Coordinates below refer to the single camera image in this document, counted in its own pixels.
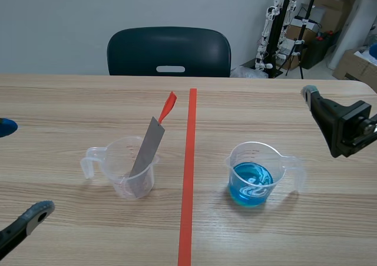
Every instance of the chair backrest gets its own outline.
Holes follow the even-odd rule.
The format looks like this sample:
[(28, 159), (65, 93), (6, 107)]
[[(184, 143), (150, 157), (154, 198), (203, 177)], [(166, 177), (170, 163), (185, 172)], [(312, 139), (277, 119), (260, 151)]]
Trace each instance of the chair backrest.
[[(217, 31), (187, 27), (147, 27), (116, 33), (108, 43), (110, 75), (229, 77), (231, 51)], [(159, 72), (157, 67), (184, 67)]]

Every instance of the blue water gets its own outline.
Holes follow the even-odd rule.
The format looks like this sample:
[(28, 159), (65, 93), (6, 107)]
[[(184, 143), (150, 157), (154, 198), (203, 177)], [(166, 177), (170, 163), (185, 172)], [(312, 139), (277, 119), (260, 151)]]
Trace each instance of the blue water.
[[(254, 185), (270, 185), (273, 179), (269, 171), (256, 163), (245, 162), (235, 166), (234, 171), (244, 180)], [(229, 183), (229, 191), (231, 197), (244, 206), (256, 206), (264, 201), (270, 195), (272, 187), (258, 188), (250, 186), (242, 182), (233, 173)]]

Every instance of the measuring cup handle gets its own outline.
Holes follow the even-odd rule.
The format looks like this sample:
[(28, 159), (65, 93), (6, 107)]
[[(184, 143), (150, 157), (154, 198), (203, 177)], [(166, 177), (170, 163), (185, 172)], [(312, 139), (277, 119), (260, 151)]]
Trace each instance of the measuring cup handle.
[(94, 177), (93, 162), (103, 162), (105, 153), (105, 147), (92, 147), (87, 150), (87, 156), (80, 161), (81, 169), (87, 179)]
[(296, 157), (283, 156), (283, 167), (288, 172), (295, 174), (295, 190), (301, 192), (306, 182), (306, 171), (302, 165), (302, 161)]

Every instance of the red tape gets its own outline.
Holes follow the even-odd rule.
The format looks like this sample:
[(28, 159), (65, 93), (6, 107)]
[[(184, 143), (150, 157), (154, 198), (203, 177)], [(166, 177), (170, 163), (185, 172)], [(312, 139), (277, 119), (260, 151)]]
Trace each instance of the red tape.
[(178, 266), (191, 266), (193, 234), (194, 157), (197, 89), (190, 89), (188, 104), (186, 152), (184, 156), (181, 228), (179, 233)]

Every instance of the measuring cup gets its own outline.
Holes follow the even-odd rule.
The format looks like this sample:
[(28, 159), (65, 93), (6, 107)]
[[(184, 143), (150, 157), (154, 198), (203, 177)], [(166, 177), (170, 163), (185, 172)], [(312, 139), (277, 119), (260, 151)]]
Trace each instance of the measuring cup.
[(237, 145), (226, 159), (230, 170), (231, 197), (244, 206), (264, 203), (288, 171), (295, 173), (295, 188), (301, 190), (306, 173), (296, 157), (281, 155), (273, 147), (260, 142)]
[(94, 162), (98, 162), (103, 174), (113, 184), (115, 191), (123, 198), (141, 198), (154, 185), (153, 166), (160, 158), (156, 155), (149, 166), (139, 174), (129, 177), (143, 138), (132, 136), (112, 142), (107, 147), (92, 147), (80, 161), (87, 179), (94, 177)]

